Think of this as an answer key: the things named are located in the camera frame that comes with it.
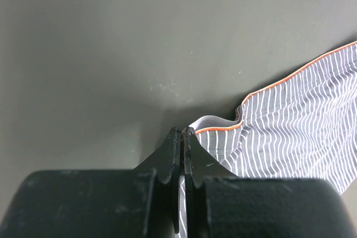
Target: folded cloth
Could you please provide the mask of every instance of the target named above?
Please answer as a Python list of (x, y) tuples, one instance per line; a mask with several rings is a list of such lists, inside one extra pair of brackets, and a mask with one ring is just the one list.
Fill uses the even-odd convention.
[[(357, 176), (357, 41), (249, 94), (235, 121), (204, 116), (201, 145), (243, 178), (321, 178), (342, 194)], [(186, 237), (184, 183), (180, 234)]]

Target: gray and white striped fabric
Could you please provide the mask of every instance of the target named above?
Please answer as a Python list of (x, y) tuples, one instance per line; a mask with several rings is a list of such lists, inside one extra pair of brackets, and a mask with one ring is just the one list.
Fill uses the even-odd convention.
[[(249, 94), (236, 121), (190, 125), (201, 145), (244, 178), (322, 178), (342, 194), (357, 176), (357, 42)], [(180, 234), (186, 237), (184, 184)]]

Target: orange trim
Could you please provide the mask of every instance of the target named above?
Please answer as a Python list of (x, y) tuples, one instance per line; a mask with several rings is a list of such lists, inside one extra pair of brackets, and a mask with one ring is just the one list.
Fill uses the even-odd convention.
[[(273, 84), (271, 84), (271, 85), (269, 85), (269, 86), (266, 86), (266, 87), (264, 87), (264, 88), (262, 88), (262, 89), (259, 89), (259, 90), (255, 91), (255, 92), (252, 92), (252, 93), (248, 94), (248, 96), (246, 96), (246, 97), (244, 98), (244, 100), (242, 101), (242, 104), (241, 104), (241, 105), (243, 105), (250, 97), (254, 96), (255, 94), (257, 94), (257, 93), (259, 93), (259, 92), (262, 92), (263, 90), (271, 89), (271, 88), (274, 87), (274, 86), (277, 86), (277, 85), (280, 85), (281, 83), (286, 82), (287, 80), (289, 80), (289, 79), (292, 78), (293, 76), (299, 74), (301, 71), (305, 70), (305, 69), (308, 68), (310, 65), (316, 63), (316, 62), (319, 61), (320, 59), (322, 59), (322, 58), (324, 58), (324, 57), (326, 57), (326, 56), (329, 56), (329, 55), (331, 55), (331, 54), (333, 54), (333, 53), (339, 52), (339, 51), (343, 50), (344, 48), (347, 48), (347, 47), (350, 47), (350, 46), (353, 46), (353, 45), (356, 45), (356, 44), (357, 44), (357, 41), (352, 42), (352, 43), (350, 43), (350, 44), (347, 44), (347, 45), (345, 45), (345, 46), (339, 47), (339, 48), (337, 48), (337, 49), (335, 49), (335, 50), (332, 50), (332, 51), (330, 51), (330, 52), (327, 52), (327, 53), (321, 55), (320, 57), (317, 57), (316, 59), (310, 61), (309, 63), (307, 63), (306, 65), (304, 65), (304, 66), (301, 67), (300, 69), (296, 70), (296, 71), (293, 72), (292, 74), (288, 75), (288, 76), (285, 77), (284, 79), (282, 79), (282, 80), (280, 80), (280, 81), (278, 81), (278, 82), (275, 82), (275, 83), (273, 83)], [(242, 124), (243, 124), (243, 120), (242, 120), (239, 124), (234, 125), (234, 126), (232, 126), (232, 127), (228, 127), (228, 128), (224, 128), (224, 127), (221, 127), (221, 128), (220, 128), (220, 127), (202, 128), (202, 129), (198, 130), (198, 131), (196, 132), (196, 134), (200, 134), (200, 133), (202, 133), (202, 132), (211, 131), (211, 130), (217, 130), (217, 131), (232, 130), (232, 129), (241, 127)]]

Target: gray surface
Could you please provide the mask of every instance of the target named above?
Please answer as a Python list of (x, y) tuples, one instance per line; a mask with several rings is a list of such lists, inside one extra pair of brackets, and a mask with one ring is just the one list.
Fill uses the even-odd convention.
[(232, 118), (357, 39), (356, 16), (357, 0), (0, 0), (0, 214), (31, 171), (131, 168), (172, 125)]

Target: striped fabric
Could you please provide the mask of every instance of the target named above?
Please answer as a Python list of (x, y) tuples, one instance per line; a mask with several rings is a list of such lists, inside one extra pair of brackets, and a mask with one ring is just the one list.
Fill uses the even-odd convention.
[[(357, 42), (249, 94), (230, 122), (190, 125), (201, 145), (244, 178), (322, 178), (342, 194), (357, 176)], [(180, 234), (186, 237), (184, 184)]]

